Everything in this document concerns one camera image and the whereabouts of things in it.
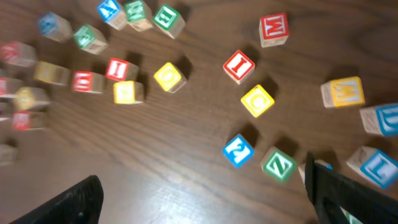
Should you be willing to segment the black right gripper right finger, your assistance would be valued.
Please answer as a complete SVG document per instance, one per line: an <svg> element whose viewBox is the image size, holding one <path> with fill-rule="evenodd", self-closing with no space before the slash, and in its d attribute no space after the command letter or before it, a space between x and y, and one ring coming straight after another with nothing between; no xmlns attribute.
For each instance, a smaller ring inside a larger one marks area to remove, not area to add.
<svg viewBox="0 0 398 224"><path fill-rule="evenodd" d="M320 223L348 223L343 207L363 223L397 223L397 201L315 162L307 154L305 189Z"/></svg>

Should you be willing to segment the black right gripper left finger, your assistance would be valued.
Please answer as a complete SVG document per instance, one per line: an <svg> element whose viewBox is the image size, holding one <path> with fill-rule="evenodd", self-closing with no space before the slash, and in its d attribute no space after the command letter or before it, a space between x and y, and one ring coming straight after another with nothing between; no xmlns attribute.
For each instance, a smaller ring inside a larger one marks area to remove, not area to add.
<svg viewBox="0 0 398 224"><path fill-rule="evenodd" d="M100 179L90 175L13 224L98 224L103 200Z"/></svg>

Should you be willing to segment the blue L block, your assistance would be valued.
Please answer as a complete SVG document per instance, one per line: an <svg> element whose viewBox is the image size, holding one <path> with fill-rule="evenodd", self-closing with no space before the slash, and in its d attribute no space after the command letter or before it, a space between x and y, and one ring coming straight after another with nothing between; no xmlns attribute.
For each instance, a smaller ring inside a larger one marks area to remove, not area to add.
<svg viewBox="0 0 398 224"><path fill-rule="evenodd" d="M389 188L397 180L397 161L373 147L361 146L346 164L382 189Z"/></svg>

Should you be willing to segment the yellow C block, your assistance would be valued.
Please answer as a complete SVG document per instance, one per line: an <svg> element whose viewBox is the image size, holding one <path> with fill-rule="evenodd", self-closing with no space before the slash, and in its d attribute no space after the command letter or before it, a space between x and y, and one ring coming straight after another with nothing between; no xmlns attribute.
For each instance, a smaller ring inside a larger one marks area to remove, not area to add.
<svg viewBox="0 0 398 224"><path fill-rule="evenodd" d="M258 118L267 111L275 101L261 85L256 85L241 98L241 103L253 117Z"/></svg>

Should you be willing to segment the yellow O block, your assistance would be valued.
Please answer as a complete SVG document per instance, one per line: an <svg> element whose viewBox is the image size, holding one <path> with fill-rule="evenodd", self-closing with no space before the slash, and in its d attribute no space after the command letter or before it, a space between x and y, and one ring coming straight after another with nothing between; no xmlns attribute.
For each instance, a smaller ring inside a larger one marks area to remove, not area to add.
<svg viewBox="0 0 398 224"><path fill-rule="evenodd" d="M175 93L186 84L184 74L171 62L165 63L155 72L154 78L160 87L169 93Z"/></svg>

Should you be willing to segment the green R block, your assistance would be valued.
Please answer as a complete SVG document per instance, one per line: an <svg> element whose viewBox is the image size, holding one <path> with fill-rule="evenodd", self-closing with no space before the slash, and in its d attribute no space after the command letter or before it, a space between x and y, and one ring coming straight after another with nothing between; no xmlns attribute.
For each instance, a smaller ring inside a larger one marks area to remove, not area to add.
<svg viewBox="0 0 398 224"><path fill-rule="evenodd" d="M0 150L1 150L0 165L6 166L13 164L17 157L17 152L18 152L17 148L7 144L2 144Z"/></svg>

